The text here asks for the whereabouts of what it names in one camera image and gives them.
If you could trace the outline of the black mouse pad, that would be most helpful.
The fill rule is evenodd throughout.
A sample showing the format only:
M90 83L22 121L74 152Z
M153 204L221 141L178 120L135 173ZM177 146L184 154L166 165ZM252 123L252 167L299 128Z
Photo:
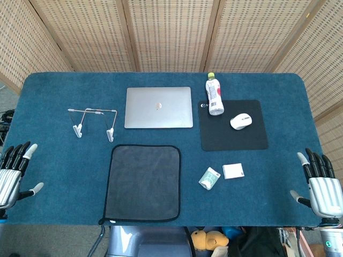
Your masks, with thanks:
M202 149L207 152L221 150L261 150L268 148L266 129L260 102L257 100L223 100L225 112L212 116L208 102L198 102ZM230 120L248 114L252 123L236 130Z

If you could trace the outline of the woven folding screen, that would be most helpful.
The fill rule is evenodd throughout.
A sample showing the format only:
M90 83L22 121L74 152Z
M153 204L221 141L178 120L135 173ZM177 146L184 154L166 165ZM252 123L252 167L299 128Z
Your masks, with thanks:
M0 0L0 90L43 71L294 72L343 158L343 0Z

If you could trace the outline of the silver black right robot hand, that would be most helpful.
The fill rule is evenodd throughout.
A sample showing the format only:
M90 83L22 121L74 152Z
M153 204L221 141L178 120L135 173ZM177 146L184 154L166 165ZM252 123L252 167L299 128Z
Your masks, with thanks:
M343 217L343 190L339 179L335 177L334 168L326 155L318 155L307 148L304 156L298 152L307 182L310 198L300 196L295 190L290 194L293 199L312 209L314 214L323 219Z

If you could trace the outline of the silver laptop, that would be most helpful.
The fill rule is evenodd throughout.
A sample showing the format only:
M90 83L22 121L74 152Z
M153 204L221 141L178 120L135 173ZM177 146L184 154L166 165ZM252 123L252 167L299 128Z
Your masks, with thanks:
M139 87L126 91L126 129L192 128L190 87Z

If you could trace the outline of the grey robot torso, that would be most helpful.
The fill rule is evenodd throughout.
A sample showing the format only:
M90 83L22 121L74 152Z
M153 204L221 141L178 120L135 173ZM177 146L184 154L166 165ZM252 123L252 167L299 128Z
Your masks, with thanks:
M112 226L106 257L196 257L187 228Z

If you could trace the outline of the black bag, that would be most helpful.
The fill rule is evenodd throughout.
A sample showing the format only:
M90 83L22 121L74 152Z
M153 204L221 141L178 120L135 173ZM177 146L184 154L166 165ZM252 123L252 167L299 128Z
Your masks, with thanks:
M274 227L251 226L228 245L227 257L286 257L279 231Z

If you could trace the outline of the orange wooden box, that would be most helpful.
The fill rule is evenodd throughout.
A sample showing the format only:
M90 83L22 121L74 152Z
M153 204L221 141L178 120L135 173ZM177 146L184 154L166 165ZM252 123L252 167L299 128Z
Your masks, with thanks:
M319 229L300 231L299 243L302 257L326 257Z

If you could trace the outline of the blue object under table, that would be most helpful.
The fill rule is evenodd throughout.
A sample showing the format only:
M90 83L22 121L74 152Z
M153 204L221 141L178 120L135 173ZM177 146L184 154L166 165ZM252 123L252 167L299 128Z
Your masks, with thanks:
M222 233L230 240L234 240L239 235L244 234L243 230L236 226L223 226L221 229Z

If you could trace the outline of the grey and blue cloth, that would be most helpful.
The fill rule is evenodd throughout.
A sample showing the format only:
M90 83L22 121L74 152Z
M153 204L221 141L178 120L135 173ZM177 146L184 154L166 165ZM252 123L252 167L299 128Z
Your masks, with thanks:
M181 211L180 150L172 145L116 145L111 151L105 222L169 222Z

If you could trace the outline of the white tissue pack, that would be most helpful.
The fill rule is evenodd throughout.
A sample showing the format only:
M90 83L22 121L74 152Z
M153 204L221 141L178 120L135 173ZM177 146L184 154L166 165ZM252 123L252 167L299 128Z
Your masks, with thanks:
M244 177L244 171L241 163L226 164L222 166L225 179Z

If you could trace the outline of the white computer mouse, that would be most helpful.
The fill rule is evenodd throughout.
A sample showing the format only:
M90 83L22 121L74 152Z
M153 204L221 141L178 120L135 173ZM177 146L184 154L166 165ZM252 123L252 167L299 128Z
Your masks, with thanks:
M238 114L230 120L230 125L235 130L244 129L252 124L252 118L249 114L242 113Z

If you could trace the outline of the blue carpet table cover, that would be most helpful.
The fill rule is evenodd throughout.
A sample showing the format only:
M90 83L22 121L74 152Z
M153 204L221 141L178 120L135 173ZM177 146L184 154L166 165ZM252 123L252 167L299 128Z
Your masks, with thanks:
M12 224L95 225L103 215L111 151L118 144L172 145L181 152L181 211L172 226L316 226L320 218L297 203L309 192L297 153L321 153L303 80L294 73L217 73L225 100L258 100L268 148L205 152L197 104L207 98L206 73L43 72L21 90L6 146L38 145L21 185L43 189L8 211ZM130 130L124 127L129 87L191 88L193 127ZM77 138L68 109L115 109L86 114ZM222 166L241 163L244 177L225 179ZM199 180L208 167L221 174L211 190Z

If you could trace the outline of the yellow plush toy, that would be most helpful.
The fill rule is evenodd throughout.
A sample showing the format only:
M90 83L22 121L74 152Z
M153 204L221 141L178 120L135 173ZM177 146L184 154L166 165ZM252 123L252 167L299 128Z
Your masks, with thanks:
M191 239L195 250L213 251L219 246L227 246L229 238L219 231L197 230L191 234Z

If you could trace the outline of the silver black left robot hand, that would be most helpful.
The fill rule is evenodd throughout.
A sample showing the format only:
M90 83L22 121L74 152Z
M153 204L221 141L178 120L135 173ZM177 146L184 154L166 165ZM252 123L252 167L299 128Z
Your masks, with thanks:
M44 183L40 182L27 191L20 190L21 181L37 147L37 144L28 141L8 147L0 155L0 209L7 211L16 202L36 195L44 187Z

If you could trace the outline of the striped shoe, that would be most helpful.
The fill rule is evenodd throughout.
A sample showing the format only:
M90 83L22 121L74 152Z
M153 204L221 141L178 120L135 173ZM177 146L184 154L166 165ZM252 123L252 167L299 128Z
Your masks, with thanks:
M288 231L283 228L277 228L277 229L278 229L281 244L286 245L287 247L291 248Z

